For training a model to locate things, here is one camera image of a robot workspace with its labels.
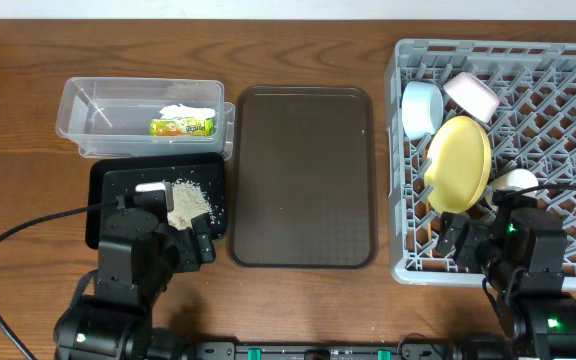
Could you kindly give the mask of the rice pile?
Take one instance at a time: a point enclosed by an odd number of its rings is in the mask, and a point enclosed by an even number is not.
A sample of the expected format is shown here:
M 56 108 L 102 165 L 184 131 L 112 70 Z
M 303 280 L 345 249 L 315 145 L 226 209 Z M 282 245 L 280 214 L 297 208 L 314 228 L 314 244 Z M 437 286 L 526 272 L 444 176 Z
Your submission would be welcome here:
M 191 220 L 197 216 L 208 214 L 210 224 L 224 225 L 220 218 L 223 211 L 213 205 L 200 185 L 190 180 L 177 179 L 172 183 L 173 210 L 168 213 L 171 226 L 184 230 L 192 226 Z

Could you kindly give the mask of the yellow round plate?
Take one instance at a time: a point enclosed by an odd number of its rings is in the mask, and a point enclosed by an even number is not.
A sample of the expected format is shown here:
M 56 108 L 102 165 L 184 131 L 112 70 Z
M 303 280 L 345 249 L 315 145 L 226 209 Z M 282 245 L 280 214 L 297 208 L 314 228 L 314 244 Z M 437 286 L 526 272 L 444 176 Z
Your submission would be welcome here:
M 486 131 L 467 116 L 444 123 L 427 152 L 430 166 L 424 184 L 427 197 L 438 213 L 463 213 L 483 195 L 492 166 L 492 148 Z

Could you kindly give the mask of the green snack wrapper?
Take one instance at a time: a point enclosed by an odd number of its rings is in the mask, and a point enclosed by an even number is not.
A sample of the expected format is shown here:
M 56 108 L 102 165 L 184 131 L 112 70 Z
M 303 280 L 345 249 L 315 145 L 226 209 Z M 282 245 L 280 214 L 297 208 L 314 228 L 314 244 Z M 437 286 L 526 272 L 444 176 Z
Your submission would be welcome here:
M 150 124 L 151 136 L 210 136 L 214 130 L 212 119 L 194 117 L 174 119 L 153 119 Z

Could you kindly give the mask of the white tissue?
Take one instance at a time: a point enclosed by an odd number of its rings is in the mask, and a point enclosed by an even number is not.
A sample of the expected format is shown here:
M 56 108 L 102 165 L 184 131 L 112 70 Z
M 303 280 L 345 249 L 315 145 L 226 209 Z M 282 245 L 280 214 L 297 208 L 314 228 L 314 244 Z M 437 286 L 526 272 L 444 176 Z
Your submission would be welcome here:
M 189 107 L 183 104 L 169 105 L 159 111 L 162 119 L 175 119 L 175 118 L 195 118 L 198 120 L 206 120 L 214 118 L 217 111 L 213 108 L 205 107 Z

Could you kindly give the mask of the light blue bowl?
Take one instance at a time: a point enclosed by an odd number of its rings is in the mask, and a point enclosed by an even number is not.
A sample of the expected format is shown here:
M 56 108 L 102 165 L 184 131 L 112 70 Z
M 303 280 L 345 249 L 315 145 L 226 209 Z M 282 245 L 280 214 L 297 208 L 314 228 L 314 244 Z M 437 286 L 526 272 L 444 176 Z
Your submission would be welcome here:
M 443 97 L 440 89 L 430 83 L 413 81 L 404 89 L 401 120 L 406 136 L 417 140 L 434 135 L 443 121 Z

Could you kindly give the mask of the white rice bowl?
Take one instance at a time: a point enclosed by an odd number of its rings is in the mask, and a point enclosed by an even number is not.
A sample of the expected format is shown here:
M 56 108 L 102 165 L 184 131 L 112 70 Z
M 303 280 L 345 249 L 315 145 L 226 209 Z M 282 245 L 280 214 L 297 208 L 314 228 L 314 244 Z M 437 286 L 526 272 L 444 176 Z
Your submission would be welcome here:
M 500 100 L 476 76 L 461 72 L 443 85 L 446 94 L 463 110 L 483 123 L 489 123 Z

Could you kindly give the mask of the wooden chopstick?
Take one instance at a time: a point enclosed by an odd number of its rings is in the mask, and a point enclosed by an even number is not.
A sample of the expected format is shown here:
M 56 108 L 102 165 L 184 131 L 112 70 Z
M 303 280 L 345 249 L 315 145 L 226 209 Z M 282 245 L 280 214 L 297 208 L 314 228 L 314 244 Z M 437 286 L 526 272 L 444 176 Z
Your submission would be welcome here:
M 425 210 L 426 210 L 426 222 L 425 230 L 427 235 L 427 241 L 425 244 L 425 254 L 431 258 L 433 250 L 433 231 L 432 231 L 432 220 L 434 218 L 432 207 L 428 200 L 425 200 Z

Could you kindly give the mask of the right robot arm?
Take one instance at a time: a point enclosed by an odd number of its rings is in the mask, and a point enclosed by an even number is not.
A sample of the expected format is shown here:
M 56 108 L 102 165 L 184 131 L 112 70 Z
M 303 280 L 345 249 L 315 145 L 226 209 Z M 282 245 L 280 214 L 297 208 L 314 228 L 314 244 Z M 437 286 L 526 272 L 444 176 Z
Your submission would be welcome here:
M 441 215 L 437 251 L 484 274 L 482 287 L 509 345 L 467 340 L 463 358 L 576 359 L 576 299 L 563 290 L 566 233 L 561 219 L 537 208 L 500 209 L 490 225 Z

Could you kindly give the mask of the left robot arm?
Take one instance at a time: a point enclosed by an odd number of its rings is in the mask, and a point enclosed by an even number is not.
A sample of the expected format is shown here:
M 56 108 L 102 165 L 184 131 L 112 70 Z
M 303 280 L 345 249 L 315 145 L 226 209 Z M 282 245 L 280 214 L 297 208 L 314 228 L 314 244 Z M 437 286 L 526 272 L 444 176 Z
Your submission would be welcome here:
M 216 253 L 210 215 L 179 230 L 143 209 L 105 219 L 98 269 L 77 285 L 54 329 L 56 359 L 194 359 L 189 341 L 153 326 L 158 297 L 176 273 L 195 272 Z

